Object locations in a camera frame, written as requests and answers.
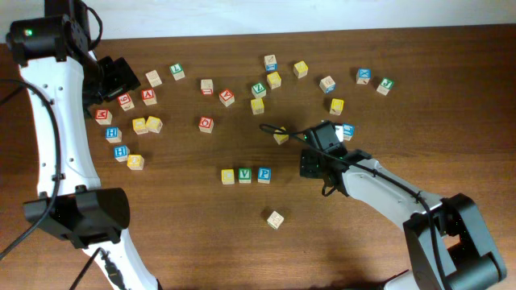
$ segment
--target wood surface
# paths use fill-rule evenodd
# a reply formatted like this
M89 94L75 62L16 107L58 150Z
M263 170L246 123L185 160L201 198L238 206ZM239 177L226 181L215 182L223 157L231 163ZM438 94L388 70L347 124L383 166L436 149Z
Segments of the wood surface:
M301 130L323 119L356 126L349 149L360 148L391 172L432 193L470 196L506 262L509 277L493 289L514 289L516 278L516 26L444 27L103 41L99 57L123 56L141 81L135 108L108 108L123 144L145 158L142 172L117 162L105 126L86 120L89 147L103 188L122 187L131 205L132 240L164 289L306 289L377 282L410 268L404 234L360 201L322 197L322 181L299 176L303 146L278 146L261 122ZM266 83L263 59L275 54L281 87L268 89L265 113L253 115L251 86ZM304 60L298 80L293 64ZM169 65L181 63L175 81ZM356 85L359 67L369 85ZM139 95L145 73L156 69L158 104ZM319 81L332 76L328 95ZM6 46L0 77L19 77ZM385 97L375 88L395 81ZM202 96L200 80L214 81ZM228 108L218 99L235 93ZM14 87L2 85L0 96ZM345 101L340 116L328 110ZM156 135L136 135L131 120L156 116ZM199 131L214 118L212 134ZM24 93L0 107L0 247L28 227L22 203L36 199L38 152L31 107ZM273 170L271 184L257 168ZM250 167L252 184L222 185L224 168ZM273 210L285 217L267 225ZM41 230L0 262L2 289L65 289L87 257ZM80 289L108 289L96 265Z

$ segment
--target toy block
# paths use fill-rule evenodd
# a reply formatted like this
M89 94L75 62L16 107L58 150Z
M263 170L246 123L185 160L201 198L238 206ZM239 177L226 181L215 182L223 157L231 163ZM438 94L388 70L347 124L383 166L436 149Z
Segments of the toy block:
M228 107L232 103L235 102L235 95L233 92L231 92L229 89L224 89L219 95L218 99L226 106Z
M261 83L253 85L251 88L251 92L252 95L255 96L255 98L265 97L265 95L267 94L267 90Z
M274 230L277 230L280 228L281 223L283 223L285 219L276 211L273 211L273 214L271 214L270 217L267 219L267 223L269 226L271 226Z
M109 110L97 110L95 111L95 120L101 125L111 125L113 115Z
M340 100L340 99L331 100L330 114L340 116L343 108L344 108L344 100Z
M145 160L141 155L129 155L127 157L127 166L131 170L143 170L144 162Z
M281 134L274 134L274 139L276 140L278 145L282 145L283 143L285 143L289 140L289 136L281 135Z
M222 170L223 184L235 184L235 172L233 169Z
M359 68L358 72L356 72L356 83L358 85L366 85L371 80L371 69L369 68Z
M199 130L204 133L211 133L213 130L214 122L212 118L201 117L201 121L199 122Z
M203 95L213 94L213 81L212 80L201 80L201 93Z
M261 98L251 100L251 109L253 114L263 114L265 112L264 100Z
M129 148L127 148L125 145L117 146L114 148L114 158L119 162L127 161L129 154Z
M300 61L293 66L293 74L298 78L305 77L308 74L308 65L305 61Z
M138 135L148 133L148 129L145 126L145 118L136 118L132 120L132 128Z
M355 134L355 126L348 125L348 124L342 124L343 128L343 137L344 140L349 141L352 139L353 134Z
M271 87L271 89L279 88L281 87L281 77L280 74L277 72L273 72L267 75L267 83L268 86Z
M277 70L277 62L276 62L276 56L270 55L265 56L265 71L266 72L273 72Z
M387 77L384 77L383 80L381 80L380 85L378 85L377 92L381 93L384 96L387 96L387 93L393 88L394 81L388 79Z
M142 90L142 100L144 100L144 103L147 106L158 103L158 99L156 98L156 93L154 93L154 89Z
M160 76L158 76L158 72L156 70L145 73L145 76L147 77L148 82L151 83L151 87L153 87L153 88L155 86L163 84L161 82Z
M135 104L132 103L129 93L125 93L120 97L117 97L117 100L119 101L119 104L123 110L130 110L135 107Z
M271 168L260 168L258 170L258 182L259 183L271 183Z
M183 67L180 64L171 65L170 72L172 73L172 76L176 81L179 81L180 79L185 77L185 71L183 70Z
M122 142L122 131L117 127L109 127L106 129L106 140L110 143Z
M161 128L163 127L163 122L159 118L149 116L145 123L145 127L151 132L160 133Z
M319 87L322 89L324 93L329 93L335 89L335 82L330 76L328 76L321 80L321 82L319 83Z
M239 182L240 183L251 183L251 169L250 168L239 168Z

